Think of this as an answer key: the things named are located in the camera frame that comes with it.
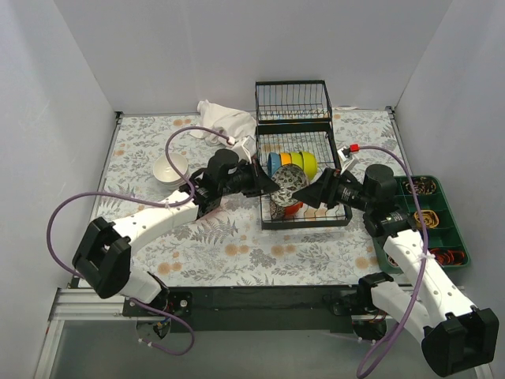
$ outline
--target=gray floor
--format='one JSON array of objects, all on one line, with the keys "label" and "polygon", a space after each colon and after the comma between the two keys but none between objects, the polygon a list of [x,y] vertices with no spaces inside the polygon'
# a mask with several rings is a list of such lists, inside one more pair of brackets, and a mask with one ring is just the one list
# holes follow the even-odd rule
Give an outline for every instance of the gray floor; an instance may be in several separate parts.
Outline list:
[{"label": "gray floor", "polygon": [[[184,347],[187,335],[172,335],[167,346]],[[369,345],[319,331],[198,332],[191,352],[172,357],[139,344],[133,321],[67,321],[54,363],[53,379],[89,378],[307,378],[347,379]],[[407,332],[369,378],[438,378]],[[452,376],[476,378],[475,371]]]}]

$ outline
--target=floral tablecloth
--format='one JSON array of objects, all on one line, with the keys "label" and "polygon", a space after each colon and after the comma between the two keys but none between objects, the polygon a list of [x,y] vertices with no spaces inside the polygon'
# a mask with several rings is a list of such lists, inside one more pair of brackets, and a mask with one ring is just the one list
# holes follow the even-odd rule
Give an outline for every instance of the floral tablecloth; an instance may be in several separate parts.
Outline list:
[{"label": "floral tablecloth", "polygon": [[[168,196],[152,176],[152,164],[163,154],[171,133],[199,121],[196,115],[124,118],[104,189],[152,201]],[[400,154],[385,111],[334,110],[333,123],[337,146],[374,144]],[[204,167],[216,149],[189,134],[173,143],[173,150],[188,158],[190,172]],[[384,163],[402,173],[381,152],[363,151],[359,159],[353,173],[360,180],[371,163]],[[356,284],[360,277],[379,271],[359,212],[353,212],[347,227],[262,231],[259,204],[258,198],[242,195],[224,198],[220,211],[158,238],[133,263],[154,272],[168,286]],[[94,216],[114,220],[143,207],[102,198]]]}]

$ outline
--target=crumpled white towel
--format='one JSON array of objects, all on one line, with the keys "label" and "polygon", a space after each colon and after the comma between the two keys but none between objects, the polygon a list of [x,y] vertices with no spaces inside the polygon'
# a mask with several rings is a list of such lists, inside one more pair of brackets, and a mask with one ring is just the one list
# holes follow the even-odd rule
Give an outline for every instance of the crumpled white towel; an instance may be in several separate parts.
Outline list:
[{"label": "crumpled white towel", "polygon": [[[196,109],[200,112],[201,125],[204,128],[216,130],[236,140],[254,135],[256,120],[247,112],[222,107],[209,103],[208,100],[200,101]],[[208,144],[226,144],[224,138],[203,130],[193,130],[190,134],[196,138],[205,138]]]}]

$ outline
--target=green tray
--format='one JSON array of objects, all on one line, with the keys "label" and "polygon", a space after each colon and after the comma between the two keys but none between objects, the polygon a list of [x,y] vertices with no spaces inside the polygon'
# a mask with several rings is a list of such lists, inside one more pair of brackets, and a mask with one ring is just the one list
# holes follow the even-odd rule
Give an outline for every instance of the green tray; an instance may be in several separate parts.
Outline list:
[{"label": "green tray", "polygon": [[[462,250],[465,252],[466,257],[461,265],[443,265],[442,268],[444,271],[452,271],[467,267],[470,264],[470,255],[466,249],[465,243],[463,242],[463,238],[459,233],[458,225],[456,225],[455,219],[452,216],[451,209],[449,208],[449,204],[447,203],[447,199],[440,182],[432,176],[420,176],[433,179],[436,183],[435,193],[431,195],[417,195],[421,210],[431,209],[436,212],[439,217],[439,225],[433,229],[428,229],[428,249],[430,250],[440,247]],[[410,215],[413,215],[416,212],[413,196],[406,191],[405,186],[403,185],[403,183],[407,181],[407,177],[397,176],[395,179],[398,183],[395,196],[396,204],[398,204],[398,206]],[[377,263],[382,271],[388,274],[398,274],[402,272],[400,267],[396,267],[391,264],[388,260],[388,256],[384,252],[383,248],[380,247],[376,238],[373,239],[373,246],[376,251]]]}]

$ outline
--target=black wire rack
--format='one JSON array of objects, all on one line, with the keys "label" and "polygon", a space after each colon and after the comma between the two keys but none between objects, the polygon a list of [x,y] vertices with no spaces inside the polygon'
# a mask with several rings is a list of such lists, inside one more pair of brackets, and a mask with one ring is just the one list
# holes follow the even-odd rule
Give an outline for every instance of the black wire rack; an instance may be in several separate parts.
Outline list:
[{"label": "black wire rack", "polygon": [[[259,93],[267,93],[273,88],[284,88],[285,94],[292,93],[291,88],[303,88],[305,85],[312,87],[315,91],[311,94],[317,103],[296,102],[294,105],[286,100],[282,104],[273,107],[261,107],[265,97],[258,96]],[[256,145],[260,165],[267,172],[268,154],[271,152],[311,152],[317,161],[317,174],[312,181],[316,181],[323,173],[324,169],[340,168],[337,149],[335,147],[335,136],[331,124],[331,104],[327,97],[327,90],[324,81],[299,81],[299,82],[257,82],[256,83],[256,115],[258,117],[256,128]],[[298,107],[305,106],[308,113],[300,114]],[[347,225],[352,212],[349,207],[338,206],[333,209],[326,209],[321,206],[314,209],[308,205],[303,207],[294,215],[280,220],[273,220],[270,215],[270,196],[262,196],[260,199],[261,227],[265,230],[294,229],[305,227],[341,227]]]},{"label": "black wire rack", "polygon": [[257,81],[258,124],[331,122],[324,81]]}]

